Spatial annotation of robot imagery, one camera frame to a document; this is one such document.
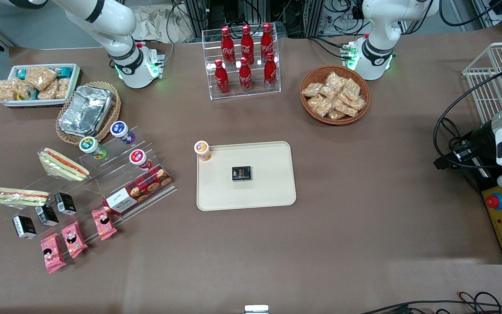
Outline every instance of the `red bottle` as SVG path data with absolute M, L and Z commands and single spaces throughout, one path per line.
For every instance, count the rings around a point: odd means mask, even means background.
M 275 89 L 275 87 L 276 87 L 275 54 L 269 52 L 267 54 L 267 62 L 265 63 L 265 88 Z
M 267 62 L 267 54 L 272 52 L 271 24 L 263 24 L 263 37 L 261 37 L 261 61 Z
M 241 37 L 241 55 L 247 58 L 249 64 L 255 63 L 255 56 L 253 55 L 253 38 L 249 34 L 251 27 L 245 24 L 241 27 L 243 36 Z
M 214 76 L 217 79 L 218 90 L 220 91 L 220 95 L 226 96 L 230 93 L 230 83 L 227 81 L 226 69 L 222 67 L 222 60 L 217 59 L 214 63 L 217 66 Z
M 234 41 L 230 37 L 230 29 L 227 26 L 223 26 L 221 32 L 222 42 L 220 47 L 222 48 L 224 62 L 227 68 L 233 68 L 235 67 Z
M 239 68 L 239 86 L 241 87 L 241 92 L 249 93 L 253 89 L 253 82 L 251 81 L 251 69 L 247 65 L 247 58 L 242 56 L 241 68 Z

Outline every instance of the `small black package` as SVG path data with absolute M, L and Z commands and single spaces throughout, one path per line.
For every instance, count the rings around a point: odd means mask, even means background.
M 66 215 L 75 215 L 76 208 L 71 195 L 65 193 L 57 193 L 55 195 L 55 203 L 58 205 L 58 211 Z
M 34 229 L 32 219 L 25 216 L 15 216 L 13 218 L 13 224 L 18 237 L 32 240 L 36 236 L 36 229 Z
M 40 223 L 46 226 L 57 226 L 59 223 L 58 216 L 55 214 L 54 209 L 50 205 L 36 206 L 36 214 L 38 214 L 38 219 Z
M 232 181 L 251 181 L 251 167 L 231 167 Z

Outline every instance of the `bottle cap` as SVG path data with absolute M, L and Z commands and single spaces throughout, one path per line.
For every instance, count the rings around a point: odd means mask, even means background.
M 78 143 L 78 148 L 87 154 L 93 153 L 98 149 L 98 141 L 93 137 L 84 137 L 80 143 Z
M 146 153 L 141 149 L 135 149 L 129 155 L 129 160 L 135 166 L 140 166 L 146 162 Z
M 127 132 L 129 131 L 129 127 L 123 121 L 115 121 L 110 127 L 110 133 L 114 137 L 125 137 Z
M 195 143 L 195 152 L 197 155 L 207 155 L 209 153 L 210 147 L 209 144 L 205 141 L 198 141 Z

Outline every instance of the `brown tabletop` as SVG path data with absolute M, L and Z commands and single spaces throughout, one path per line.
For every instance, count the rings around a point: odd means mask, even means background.
M 120 118 L 154 142 L 178 190 L 51 275 L 40 247 L 4 220 L 14 209 L 0 206 L 0 313 L 241 313 L 245 304 L 360 313 L 460 290 L 502 302 L 502 256 L 482 201 L 457 172 L 432 164 L 436 119 L 467 89 L 462 69 L 497 41 L 502 27 L 403 36 L 392 67 L 369 82 L 369 111 L 343 127 L 317 122 L 299 102 L 305 73 L 336 62 L 307 40 L 281 40 L 281 93 L 214 102 L 200 44 L 176 46 L 164 78 L 140 90 L 119 80 L 101 48 L 13 49 L 13 65 L 74 62 L 82 83 L 115 85 Z M 81 155 L 57 137 L 58 111 L 0 106 L 0 186 L 42 177 L 41 147 Z M 468 101 L 450 117 L 462 132 L 478 125 Z M 287 141 L 295 204 L 199 211 L 201 139 Z

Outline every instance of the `white tray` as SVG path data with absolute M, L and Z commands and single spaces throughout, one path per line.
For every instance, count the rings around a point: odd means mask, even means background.
M 285 141 L 211 146 L 197 158 L 201 211 L 288 206 L 295 202 L 292 152 Z M 231 167 L 251 166 L 251 181 L 232 181 Z
M 6 107 L 53 107 L 57 105 L 63 105 L 67 102 L 67 99 L 71 97 L 75 91 L 75 87 L 78 80 L 78 75 L 80 74 L 80 67 L 74 63 L 53 63 L 53 64 L 31 64 L 31 65 L 16 65 L 10 69 L 9 76 L 7 79 L 12 79 L 17 76 L 18 70 L 28 69 L 31 66 L 43 66 L 44 68 L 73 68 L 71 77 L 69 80 L 69 86 L 67 87 L 67 93 L 63 99 L 36 99 L 36 100 L 24 100 L 24 101 L 6 101 L 3 102 Z

